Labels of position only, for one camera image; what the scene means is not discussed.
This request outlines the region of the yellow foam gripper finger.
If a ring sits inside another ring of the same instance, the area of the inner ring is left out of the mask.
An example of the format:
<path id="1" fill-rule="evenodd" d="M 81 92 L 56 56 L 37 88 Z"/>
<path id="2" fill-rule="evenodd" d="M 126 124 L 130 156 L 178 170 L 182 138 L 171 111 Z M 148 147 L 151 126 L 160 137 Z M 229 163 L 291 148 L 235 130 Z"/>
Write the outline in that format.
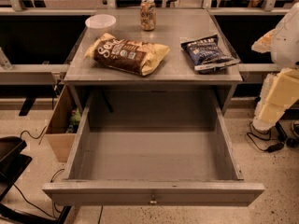
<path id="1" fill-rule="evenodd" d="M 272 41 L 273 34 L 274 34 L 274 29 L 270 30 L 269 32 L 261 36 L 257 41 L 253 43 L 251 49 L 259 53 L 269 52 L 271 49 L 271 41 Z"/>
<path id="2" fill-rule="evenodd" d="M 277 74 L 268 74 L 260 93 L 253 119 L 258 131 L 270 130 L 285 111 L 299 100 L 299 71 L 283 68 Z"/>

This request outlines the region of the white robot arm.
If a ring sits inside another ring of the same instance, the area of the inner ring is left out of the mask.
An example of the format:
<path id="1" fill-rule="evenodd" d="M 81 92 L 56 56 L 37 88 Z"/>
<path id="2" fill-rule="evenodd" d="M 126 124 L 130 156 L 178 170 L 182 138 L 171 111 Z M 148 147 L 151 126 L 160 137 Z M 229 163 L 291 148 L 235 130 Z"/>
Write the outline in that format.
<path id="1" fill-rule="evenodd" d="M 269 51 L 272 62 L 281 68 L 277 74 L 266 76 L 254 112 L 253 127 L 268 131 L 299 100 L 299 3 L 251 49 Z"/>

